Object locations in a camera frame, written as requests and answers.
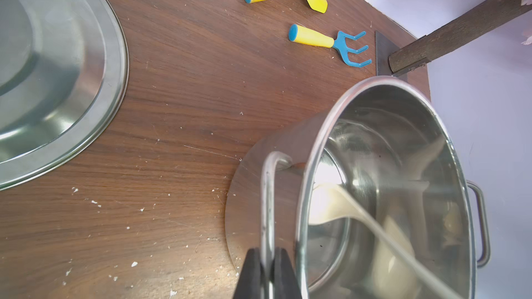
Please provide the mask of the beige plastic ladle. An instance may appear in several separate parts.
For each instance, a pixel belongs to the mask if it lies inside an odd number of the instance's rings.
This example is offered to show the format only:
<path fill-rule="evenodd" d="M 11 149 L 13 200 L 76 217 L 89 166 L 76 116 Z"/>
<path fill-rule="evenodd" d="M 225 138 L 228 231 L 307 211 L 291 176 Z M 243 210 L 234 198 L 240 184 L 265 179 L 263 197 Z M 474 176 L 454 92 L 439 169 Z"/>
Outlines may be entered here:
<path fill-rule="evenodd" d="M 362 207 L 345 189 L 337 184 L 321 184 L 313 189 L 310 200 L 308 223 L 311 226 L 321 225 L 330 221 L 351 218 L 364 224 L 379 243 L 387 248 L 404 265 L 440 298 L 460 298 L 461 296 L 445 282 L 436 277 L 422 265 L 413 255 L 403 249 L 393 236 L 389 235 L 381 225 Z"/>

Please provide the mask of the stainless steel pot lid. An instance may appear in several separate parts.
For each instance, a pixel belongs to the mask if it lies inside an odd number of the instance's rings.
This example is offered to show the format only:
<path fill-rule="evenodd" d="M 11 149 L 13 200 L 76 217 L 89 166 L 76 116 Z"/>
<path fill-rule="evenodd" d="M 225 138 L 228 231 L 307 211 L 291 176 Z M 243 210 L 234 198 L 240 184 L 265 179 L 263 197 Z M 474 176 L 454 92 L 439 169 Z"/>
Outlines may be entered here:
<path fill-rule="evenodd" d="M 1 0 L 1 188 L 93 143 L 128 76 L 126 37 L 108 0 Z"/>

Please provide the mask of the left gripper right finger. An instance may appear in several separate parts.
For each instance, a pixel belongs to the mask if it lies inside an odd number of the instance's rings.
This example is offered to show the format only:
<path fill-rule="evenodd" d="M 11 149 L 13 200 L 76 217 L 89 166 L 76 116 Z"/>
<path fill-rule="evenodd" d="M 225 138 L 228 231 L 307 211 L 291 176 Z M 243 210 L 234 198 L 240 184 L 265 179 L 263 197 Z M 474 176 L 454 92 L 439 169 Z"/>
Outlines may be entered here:
<path fill-rule="evenodd" d="M 274 251 L 272 284 L 274 299 L 302 299 L 288 252 L 281 247 Z"/>

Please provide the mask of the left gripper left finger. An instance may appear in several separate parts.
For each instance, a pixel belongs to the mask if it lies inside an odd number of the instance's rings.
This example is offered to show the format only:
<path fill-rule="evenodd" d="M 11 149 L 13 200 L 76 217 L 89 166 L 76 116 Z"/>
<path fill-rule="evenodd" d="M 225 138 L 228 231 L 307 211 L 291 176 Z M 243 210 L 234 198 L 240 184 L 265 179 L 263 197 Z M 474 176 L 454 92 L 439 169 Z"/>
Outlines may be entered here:
<path fill-rule="evenodd" d="M 263 293 L 261 274 L 260 249 L 249 249 L 245 256 L 233 299 L 261 299 Z"/>

